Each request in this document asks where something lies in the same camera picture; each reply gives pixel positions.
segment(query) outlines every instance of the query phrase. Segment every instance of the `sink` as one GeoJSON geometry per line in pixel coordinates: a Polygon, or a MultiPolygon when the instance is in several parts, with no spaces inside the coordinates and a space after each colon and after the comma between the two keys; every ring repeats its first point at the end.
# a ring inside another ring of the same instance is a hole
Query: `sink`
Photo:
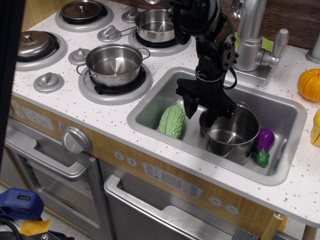
{"type": "Polygon", "coordinates": [[[307,119],[307,110],[299,103],[237,85],[226,94],[234,101],[248,105],[257,116],[261,128],[273,131],[275,141],[269,153],[269,164],[263,168],[250,157],[239,165],[206,150],[201,138],[199,118],[203,106],[198,106],[191,119],[185,118],[179,139],[157,131],[160,118],[166,108],[179,105],[184,109],[184,101],[176,94],[179,78],[195,80],[194,70],[174,67],[168,70],[154,87],[142,98],[127,117],[128,125],[149,137],[170,144],[208,162],[219,165],[246,178],[264,185],[278,185],[288,176],[307,119]]]}

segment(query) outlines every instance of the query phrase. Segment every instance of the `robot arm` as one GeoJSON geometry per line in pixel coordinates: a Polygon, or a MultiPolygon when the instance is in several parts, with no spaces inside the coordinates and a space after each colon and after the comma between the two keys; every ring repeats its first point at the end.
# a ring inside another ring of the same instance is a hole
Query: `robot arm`
{"type": "Polygon", "coordinates": [[[231,118],[236,104],[225,94],[227,71],[237,63],[235,32],[228,18],[221,12],[219,0],[170,0],[170,12],[174,34],[179,44],[186,44],[190,36],[195,37],[199,58],[195,69],[196,80],[178,79],[176,93],[184,100],[188,118],[196,112],[198,105],[209,109],[206,122],[211,126],[220,116],[231,118]]]}

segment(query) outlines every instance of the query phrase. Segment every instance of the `toy pumpkin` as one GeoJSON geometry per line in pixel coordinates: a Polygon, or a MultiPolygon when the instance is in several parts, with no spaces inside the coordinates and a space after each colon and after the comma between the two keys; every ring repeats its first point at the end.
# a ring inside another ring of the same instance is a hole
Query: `toy pumpkin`
{"type": "Polygon", "coordinates": [[[320,101],[320,69],[310,69],[303,72],[297,84],[298,92],[313,102],[320,101]]]}

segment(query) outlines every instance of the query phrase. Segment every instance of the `stove burner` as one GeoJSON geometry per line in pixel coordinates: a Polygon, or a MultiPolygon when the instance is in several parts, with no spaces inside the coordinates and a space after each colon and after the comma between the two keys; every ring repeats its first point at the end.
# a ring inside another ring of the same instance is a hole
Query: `stove burner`
{"type": "Polygon", "coordinates": [[[138,42],[142,43],[147,48],[155,48],[155,49],[165,49],[172,46],[175,46],[178,44],[177,40],[174,38],[170,41],[164,41],[164,42],[151,42],[143,39],[139,34],[135,33],[135,38],[138,40],[138,42]]]}
{"type": "Polygon", "coordinates": [[[43,52],[37,54],[37,55],[32,55],[32,56],[17,56],[16,60],[19,62],[34,62],[34,61],[39,61],[41,59],[45,59],[49,56],[51,56],[52,54],[54,54],[59,48],[59,42],[57,37],[47,31],[44,31],[44,33],[46,33],[47,35],[49,35],[52,38],[53,44],[47,48],[46,50],[44,50],[43,52]]]}
{"type": "Polygon", "coordinates": [[[142,98],[151,88],[152,85],[152,75],[150,70],[143,63],[141,64],[143,71],[140,71],[139,74],[145,74],[144,80],[142,80],[137,86],[127,92],[123,93],[104,93],[98,94],[95,90],[95,86],[98,85],[87,75],[89,69],[86,67],[82,72],[81,76],[78,79],[78,86],[80,93],[89,101],[105,105],[105,106],[118,106],[123,104],[132,103],[139,98],[142,98]]]}
{"type": "Polygon", "coordinates": [[[15,70],[17,71],[35,71],[49,67],[59,62],[67,53],[66,41],[58,34],[52,33],[57,38],[59,43],[59,49],[54,50],[47,57],[35,60],[35,61],[17,61],[15,64],[15,70]]]}
{"type": "Polygon", "coordinates": [[[103,3],[102,5],[106,9],[107,14],[106,15],[100,14],[93,21],[84,22],[82,24],[70,24],[63,19],[61,11],[58,11],[55,14],[55,23],[59,28],[68,32],[73,32],[73,33],[86,33],[86,32],[92,32],[92,31],[102,29],[107,25],[109,25],[114,19],[114,14],[110,9],[110,7],[108,7],[103,3]]]}
{"type": "Polygon", "coordinates": [[[98,14],[97,16],[94,16],[94,17],[90,17],[90,18],[87,18],[87,19],[71,19],[71,18],[67,18],[63,15],[62,16],[62,19],[67,23],[67,24],[75,24],[75,25],[82,25],[82,24],[90,24],[90,23],[93,23],[94,21],[96,21],[97,19],[99,18],[103,18],[105,16],[107,16],[108,14],[108,10],[105,6],[103,6],[103,10],[100,14],[98,14]]]}
{"type": "Polygon", "coordinates": [[[143,67],[140,67],[139,74],[135,78],[135,80],[133,80],[132,82],[130,82],[126,85],[123,85],[123,86],[103,86],[103,85],[96,83],[96,81],[91,76],[90,76],[90,78],[96,84],[94,86],[94,90],[96,90],[96,92],[99,95],[102,95],[102,94],[126,94],[126,93],[129,93],[129,92],[134,91],[135,89],[139,88],[144,83],[144,81],[146,80],[146,71],[143,69],[143,67]]]}
{"type": "Polygon", "coordinates": [[[130,31],[130,33],[132,33],[132,34],[128,35],[129,45],[131,45],[137,49],[138,48],[147,48],[148,51],[150,52],[150,56],[152,56],[152,57],[167,57],[167,56],[181,53],[183,50],[185,50],[189,47],[189,45],[191,44],[191,41],[193,40],[193,37],[191,37],[190,40],[185,45],[174,44],[174,45],[167,46],[164,48],[159,48],[159,47],[154,47],[154,46],[145,46],[140,41],[138,41],[137,35],[134,34],[135,30],[136,29],[133,28],[130,31]]]}

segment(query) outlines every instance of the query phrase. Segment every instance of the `pot handle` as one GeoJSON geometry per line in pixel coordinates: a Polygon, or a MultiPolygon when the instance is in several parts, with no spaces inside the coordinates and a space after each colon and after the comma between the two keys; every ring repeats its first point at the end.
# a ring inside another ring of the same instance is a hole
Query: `pot handle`
{"type": "MultiPolygon", "coordinates": [[[[211,140],[208,140],[205,149],[206,149],[209,153],[215,154],[214,152],[212,152],[212,151],[209,150],[210,142],[211,142],[211,140]]],[[[226,156],[228,156],[228,154],[231,152],[231,150],[232,150],[232,148],[229,146],[228,152],[227,152],[225,155],[219,155],[219,156],[225,158],[226,156]]]]}
{"type": "Polygon", "coordinates": [[[83,76],[83,77],[96,76],[96,77],[98,77],[97,74],[88,74],[88,75],[83,75],[83,74],[81,74],[81,73],[78,71],[78,68],[79,68],[79,67],[82,67],[82,66],[84,66],[84,65],[86,65],[86,64],[82,64],[82,65],[76,66],[76,72],[77,72],[80,76],[83,76]]]}
{"type": "Polygon", "coordinates": [[[134,28],[137,28],[137,27],[136,27],[136,26],[129,27],[129,28],[125,29],[125,30],[118,31],[118,32],[116,32],[116,33],[114,33],[114,34],[111,34],[111,35],[107,36],[106,38],[107,38],[108,40],[116,40],[116,39],[119,39],[119,38],[121,38],[121,37],[123,37],[123,36],[127,36],[127,35],[129,35],[129,34],[134,34],[134,33],[139,32],[139,31],[141,30],[141,29],[140,29],[140,30],[135,30],[135,31],[133,31],[133,32],[129,32],[129,33],[124,34],[124,35],[121,34],[121,33],[123,33],[123,32],[129,31],[129,30],[134,29],[134,28]]]}
{"type": "Polygon", "coordinates": [[[138,49],[138,50],[139,50],[139,49],[146,50],[146,51],[148,52],[148,54],[149,54],[149,55],[146,56],[145,58],[142,58],[142,61],[145,60],[145,59],[147,59],[148,57],[150,57],[151,53],[150,53],[150,51],[149,51],[148,49],[146,49],[146,48],[144,48],[144,47],[139,47],[139,48],[137,48],[137,49],[138,49]]]}
{"type": "Polygon", "coordinates": [[[246,104],[245,102],[243,102],[243,101],[239,101],[239,100],[233,100],[235,103],[239,103],[239,105],[240,106],[242,106],[242,107],[245,107],[245,108],[247,108],[247,109],[249,109],[249,105],[248,104],[246,104]]]}

